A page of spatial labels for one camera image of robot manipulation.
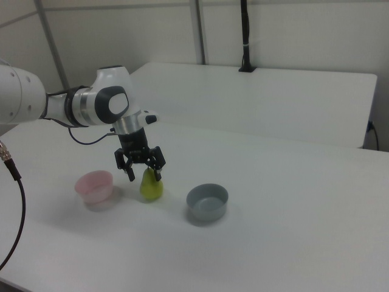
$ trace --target bowl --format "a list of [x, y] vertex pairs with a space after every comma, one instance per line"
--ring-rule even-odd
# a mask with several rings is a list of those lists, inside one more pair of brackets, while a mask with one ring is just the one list
[[200, 221], [220, 219], [227, 209], [228, 191], [218, 184], [202, 184], [187, 195], [187, 204], [193, 216]]
[[106, 200], [114, 190], [114, 178], [110, 172], [97, 170], [82, 176], [74, 185], [75, 191], [87, 204]]

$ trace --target white table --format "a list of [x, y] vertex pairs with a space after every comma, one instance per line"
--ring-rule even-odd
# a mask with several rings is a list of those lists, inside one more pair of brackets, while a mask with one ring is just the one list
[[130, 94], [167, 122], [358, 148], [377, 76], [148, 63]]
[[[107, 127], [79, 129], [91, 141]], [[27, 217], [0, 273], [32, 291], [388, 291], [389, 155], [157, 123], [165, 193], [139, 197], [116, 169], [116, 137], [82, 146], [49, 121], [2, 137], [22, 175]], [[73, 191], [91, 170], [114, 174], [119, 200], [88, 209]], [[230, 194], [220, 221], [197, 224], [185, 197], [202, 183]], [[18, 187], [0, 167], [0, 258], [19, 224]]]

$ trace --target pink bowl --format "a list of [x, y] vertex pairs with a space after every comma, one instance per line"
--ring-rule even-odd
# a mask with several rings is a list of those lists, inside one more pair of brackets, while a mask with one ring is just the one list
[[95, 204], [107, 199], [114, 190], [112, 174], [104, 170], [89, 172], [75, 184], [75, 191], [85, 203]]

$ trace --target pear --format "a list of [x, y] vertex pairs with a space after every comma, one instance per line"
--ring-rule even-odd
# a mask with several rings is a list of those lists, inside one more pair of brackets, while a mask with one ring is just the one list
[[162, 196], [163, 191], [164, 184], [162, 181], [156, 181], [154, 170], [147, 168], [143, 173], [140, 193], [148, 200], [155, 200]]

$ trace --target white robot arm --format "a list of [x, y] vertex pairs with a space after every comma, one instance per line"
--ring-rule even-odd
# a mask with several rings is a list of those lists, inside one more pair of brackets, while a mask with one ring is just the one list
[[156, 122], [158, 116], [142, 111], [128, 93], [129, 74], [123, 66], [100, 68], [90, 87], [46, 94], [36, 75], [0, 65], [0, 124], [37, 119], [54, 120], [68, 128], [112, 124], [122, 145], [115, 152], [118, 168], [124, 169], [133, 181], [132, 164], [144, 163], [154, 170], [159, 181], [164, 156], [159, 147], [148, 147], [143, 129]]

